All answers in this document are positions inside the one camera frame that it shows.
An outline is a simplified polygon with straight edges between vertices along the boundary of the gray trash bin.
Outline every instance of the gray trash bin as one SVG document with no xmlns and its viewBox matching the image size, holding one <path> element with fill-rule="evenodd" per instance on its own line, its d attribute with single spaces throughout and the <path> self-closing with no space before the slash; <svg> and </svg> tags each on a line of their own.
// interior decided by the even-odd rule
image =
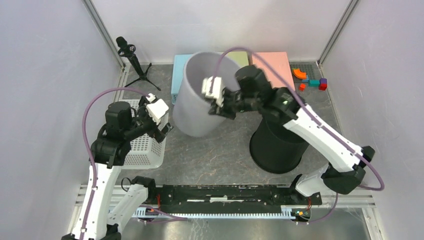
<svg viewBox="0 0 424 240">
<path fill-rule="evenodd" d="M 208 114 L 211 104 L 201 92 L 203 79 L 213 76 L 220 56 L 216 52 L 198 52 L 185 63 L 172 118 L 175 126 L 191 137 L 203 137 L 225 120 L 222 116 Z M 234 74 L 239 69 L 236 62 L 225 57 L 217 76 L 222 78 L 228 89 L 236 91 L 240 87 Z"/>
</svg>

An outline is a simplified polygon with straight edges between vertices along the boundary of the pink box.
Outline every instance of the pink box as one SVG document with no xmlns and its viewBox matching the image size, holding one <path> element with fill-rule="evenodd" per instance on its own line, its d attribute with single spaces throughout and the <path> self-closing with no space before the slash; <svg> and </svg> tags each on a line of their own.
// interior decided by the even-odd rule
<svg viewBox="0 0 424 240">
<path fill-rule="evenodd" d="M 295 89 L 295 83 L 293 82 L 292 71 L 289 65 L 289 58 L 287 52 L 256 52 L 265 61 L 267 61 L 284 80 L 287 81 L 289 87 Z M 283 84 L 265 65 L 260 62 L 255 56 L 252 55 L 252 63 L 257 68 L 262 69 L 265 73 L 266 78 L 271 83 L 273 88 L 287 87 Z"/>
</svg>

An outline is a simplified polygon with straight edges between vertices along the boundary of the orange arch block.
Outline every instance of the orange arch block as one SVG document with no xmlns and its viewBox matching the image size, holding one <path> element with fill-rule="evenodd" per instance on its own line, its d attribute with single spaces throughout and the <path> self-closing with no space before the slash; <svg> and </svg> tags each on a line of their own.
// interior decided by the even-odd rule
<svg viewBox="0 0 424 240">
<path fill-rule="evenodd" d="M 293 69 L 293 74 L 298 79 L 306 79 L 306 72 L 302 72 L 299 68 Z"/>
</svg>

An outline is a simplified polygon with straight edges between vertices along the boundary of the black tripod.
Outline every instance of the black tripod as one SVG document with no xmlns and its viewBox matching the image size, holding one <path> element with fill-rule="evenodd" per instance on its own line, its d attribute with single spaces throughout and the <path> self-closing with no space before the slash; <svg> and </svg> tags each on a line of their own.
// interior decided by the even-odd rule
<svg viewBox="0 0 424 240">
<path fill-rule="evenodd" d="M 129 60 L 129 63 L 132 65 L 132 67 L 134 68 L 135 72 L 138 74 L 138 78 L 130 83 L 128 83 L 127 85 L 125 85 L 125 87 L 130 86 L 131 84 L 137 82 L 137 81 L 146 81 L 149 82 L 150 84 L 152 84 L 153 86 L 155 86 L 157 88 L 157 90 L 161 90 L 158 86 L 156 86 L 155 84 L 153 84 L 153 82 L 151 82 L 148 78 L 147 78 L 147 73 L 150 69 L 150 67 L 152 66 L 152 64 L 150 63 L 146 69 L 146 71 L 142 70 L 142 66 L 140 66 L 139 63 L 139 59 L 137 58 L 136 54 L 134 53 L 136 51 L 136 46 L 132 45 L 132 44 L 128 44 L 127 41 L 122 37 L 119 36 L 116 38 L 116 43 L 118 44 L 119 50 L 118 50 L 118 54 L 120 57 L 125 57 Z"/>
</svg>

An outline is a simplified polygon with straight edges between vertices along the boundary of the red block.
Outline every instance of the red block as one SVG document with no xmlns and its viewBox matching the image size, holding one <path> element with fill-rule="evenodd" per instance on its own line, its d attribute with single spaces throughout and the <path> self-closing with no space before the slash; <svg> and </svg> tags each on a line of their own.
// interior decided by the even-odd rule
<svg viewBox="0 0 424 240">
<path fill-rule="evenodd" d="M 321 83 L 318 87 L 319 90 L 325 91 L 327 89 L 327 84 Z"/>
<path fill-rule="evenodd" d="M 300 90 L 301 92 L 303 92 L 303 91 L 305 90 L 305 88 L 306 88 L 306 85 L 305 85 L 304 83 L 300 84 L 300 86 L 299 86 L 299 90 Z"/>
</svg>

